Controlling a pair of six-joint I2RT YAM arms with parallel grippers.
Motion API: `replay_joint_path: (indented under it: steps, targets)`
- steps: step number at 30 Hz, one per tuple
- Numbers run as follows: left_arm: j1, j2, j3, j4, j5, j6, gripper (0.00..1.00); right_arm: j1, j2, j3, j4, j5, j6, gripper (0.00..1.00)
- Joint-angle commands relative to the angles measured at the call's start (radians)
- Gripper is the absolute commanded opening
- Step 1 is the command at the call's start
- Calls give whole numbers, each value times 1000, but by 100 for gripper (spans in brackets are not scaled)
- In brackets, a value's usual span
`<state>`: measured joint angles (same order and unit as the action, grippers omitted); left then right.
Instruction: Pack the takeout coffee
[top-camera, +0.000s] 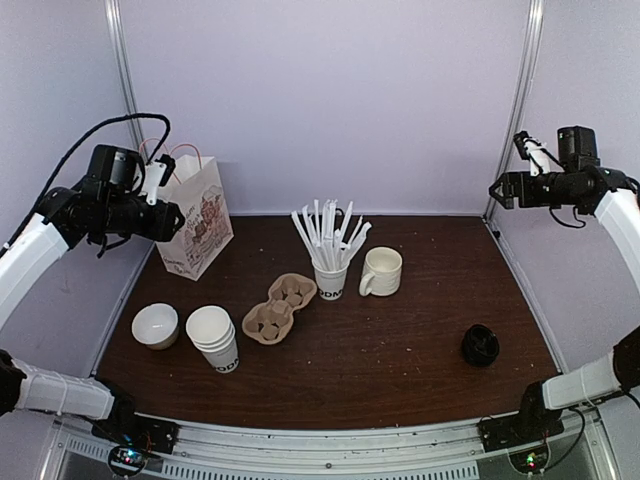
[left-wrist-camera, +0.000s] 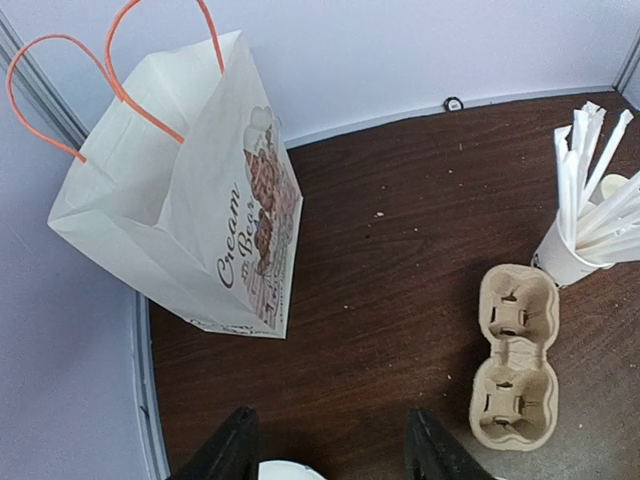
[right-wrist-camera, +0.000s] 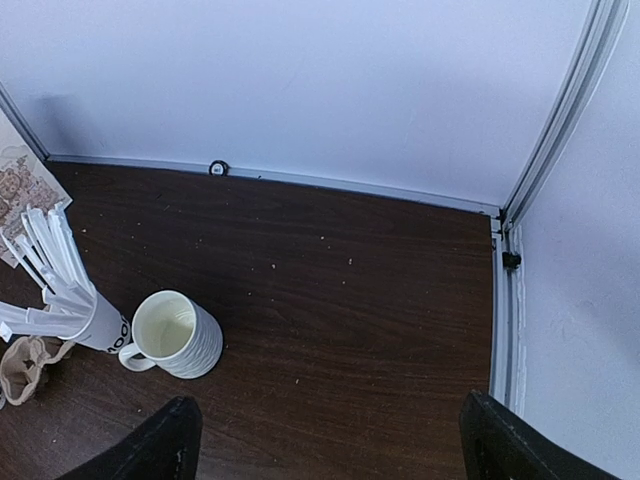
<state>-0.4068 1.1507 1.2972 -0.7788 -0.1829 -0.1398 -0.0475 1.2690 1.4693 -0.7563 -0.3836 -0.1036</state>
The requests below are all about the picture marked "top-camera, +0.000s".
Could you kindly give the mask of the stack of black cup lids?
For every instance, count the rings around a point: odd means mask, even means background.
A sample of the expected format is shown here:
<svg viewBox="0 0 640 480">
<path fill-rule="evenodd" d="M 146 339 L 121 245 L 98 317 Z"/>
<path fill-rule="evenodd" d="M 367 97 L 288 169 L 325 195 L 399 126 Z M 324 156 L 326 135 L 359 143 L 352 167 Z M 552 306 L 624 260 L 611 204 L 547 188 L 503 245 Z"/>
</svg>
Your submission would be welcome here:
<svg viewBox="0 0 640 480">
<path fill-rule="evenodd" d="M 492 330 L 485 325 L 474 324 L 463 336 L 461 352 L 469 365 L 488 367 L 497 359 L 500 353 L 500 344 Z"/>
</svg>

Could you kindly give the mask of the brown pulp cup carrier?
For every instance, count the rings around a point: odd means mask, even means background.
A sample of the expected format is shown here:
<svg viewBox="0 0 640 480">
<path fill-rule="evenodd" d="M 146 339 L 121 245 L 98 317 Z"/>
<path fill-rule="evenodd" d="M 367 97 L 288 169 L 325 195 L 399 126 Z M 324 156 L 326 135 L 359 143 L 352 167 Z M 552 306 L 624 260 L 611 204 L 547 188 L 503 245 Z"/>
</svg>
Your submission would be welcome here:
<svg viewBox="0 0 640 480">
<path fill-rule="evenodd" d="M 243 333 L 262 345 L 280 343 L 294 325 L 294 314 L 305 308 L 317 291 L 315 281 L 300 274 L 279 276 L 269 287 L 268 299 L 243 318 Z"/>
</svg>

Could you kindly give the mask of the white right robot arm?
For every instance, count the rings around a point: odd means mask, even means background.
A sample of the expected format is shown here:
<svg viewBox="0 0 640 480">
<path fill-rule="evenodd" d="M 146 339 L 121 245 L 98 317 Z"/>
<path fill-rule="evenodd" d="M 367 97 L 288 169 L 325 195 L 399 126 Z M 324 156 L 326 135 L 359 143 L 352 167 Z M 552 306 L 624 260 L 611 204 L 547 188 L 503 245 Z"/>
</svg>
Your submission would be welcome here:
<svg viewBox="0 0 640 480">
<path fill-rule="evenodd" d="M 639 182 L 601 165 L 595 131 L 582 126 L 559 129 L 557 155 L 526 131 L 516 133 L 513 142 L 529 169 L 501 174 L 489 187 L 491 198 L 505 209 L 570 206 L 575 216 L 594 217 L 638 282 Z M 513 433 L 519 440 L 533 441 L 563 410 L 626 395 L 638 385 L 639 330 L 634 329 L 601 359 L 529 385 L 513 419 Z"/>
</svg>

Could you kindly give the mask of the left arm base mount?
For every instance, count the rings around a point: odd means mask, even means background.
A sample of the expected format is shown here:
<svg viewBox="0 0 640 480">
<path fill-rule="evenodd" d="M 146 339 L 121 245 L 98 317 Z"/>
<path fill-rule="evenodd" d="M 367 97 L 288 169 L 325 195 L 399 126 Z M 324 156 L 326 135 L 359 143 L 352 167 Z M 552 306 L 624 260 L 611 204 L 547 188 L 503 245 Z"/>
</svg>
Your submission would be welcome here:
<svg viewBox="0 0 640 480">
<path fill-rule="evenodd" d="M 175 422 L 135 415 L 127 426 L 111 420 L 92 420 L 91 433 L 114 443 L 107 454 L 107 466 L 120 478 L 131 478 L 145 469 L 158 469 L 163 455 L 172 454 L 179 433 Z"/>
</svg>

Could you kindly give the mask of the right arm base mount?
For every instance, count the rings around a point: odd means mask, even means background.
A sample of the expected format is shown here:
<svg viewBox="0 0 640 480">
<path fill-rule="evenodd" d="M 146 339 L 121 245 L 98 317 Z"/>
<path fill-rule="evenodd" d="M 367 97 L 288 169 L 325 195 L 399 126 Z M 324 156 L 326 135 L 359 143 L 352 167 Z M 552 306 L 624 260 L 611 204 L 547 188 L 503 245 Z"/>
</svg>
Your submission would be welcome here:
<svg viewBox="0 0 640 480">
<path fill-rule="evenodd" d="M 510 466 L 519 474 L 542 474 L 551 465 L 549 440 L 564 432 L 561 420 L 523 430 L 518 415 L 482 417 L 477 424 L 484 451 L 507 453 Z"/>
</svg>

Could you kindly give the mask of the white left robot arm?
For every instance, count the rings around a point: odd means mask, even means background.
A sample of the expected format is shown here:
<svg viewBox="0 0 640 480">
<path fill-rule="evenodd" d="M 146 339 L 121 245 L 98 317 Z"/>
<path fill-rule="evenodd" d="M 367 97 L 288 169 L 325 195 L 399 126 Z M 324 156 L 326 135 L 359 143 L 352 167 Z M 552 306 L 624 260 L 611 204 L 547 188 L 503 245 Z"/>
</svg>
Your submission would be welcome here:
<svg viewBox="0 0 640 480">
<path fill-rule="evenodd" d="M 150 164 L 135 151 L 95 147 L 87 173 L 72 188 L 56 187 L 37 200 L 16 239 L 1 254 L 1 319 L 7 321 L 40 277 L 81 241 L 99 252 L 132 237 L 171 241 L 185 223 L 180 208 L 159 198 L 175 169 L 164 154 Z M 1 353 L 1 411 L 31 410 L 103 421 L 123 444 L 144 433 L 121 395 L 92 378 L 34 367 Z"/>
</svg>

